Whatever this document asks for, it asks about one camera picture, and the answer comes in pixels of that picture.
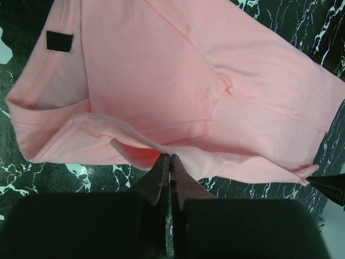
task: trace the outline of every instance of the pink shirt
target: pink shirt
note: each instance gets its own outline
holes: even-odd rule
[[[73,34],[71,51],[46,31]],[[7,103],[31,162],[149,169],[176,153],[196,180],[306,185],[344,98],[229,0],[60,0]]]

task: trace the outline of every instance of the black marble surface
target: black marble surface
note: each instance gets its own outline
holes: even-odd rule
[[[232,0],[333,74],[345,78],[345,0]],[[128,165],[84,166],[31,164],[16,144],[5,96],[22,72],[44,25],[52,0],[0,0],[2,41],[13,58],[0,65],[0,226],[23,196],[44,192],[123,191],[145,172]],[[315,175],[339,174],[345,164],[345,105],[326,134]],[[248,185],[229,179],[204,179],[218,197],[300,199],[311,213],[322,212],[327,199],[313,187],[291,183]]]

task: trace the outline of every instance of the black tag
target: black tag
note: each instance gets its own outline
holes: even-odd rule
[[[73,35],[47,31],[47,49],[69,52],[72,46]]]

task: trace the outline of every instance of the garment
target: garment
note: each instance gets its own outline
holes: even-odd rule
[[[46,31],[73,35],[70,52]],[[196,180],[306,185],[344,98],[228,0],[65,0],[6,101],[31,162],[149,169],[168,153]]]

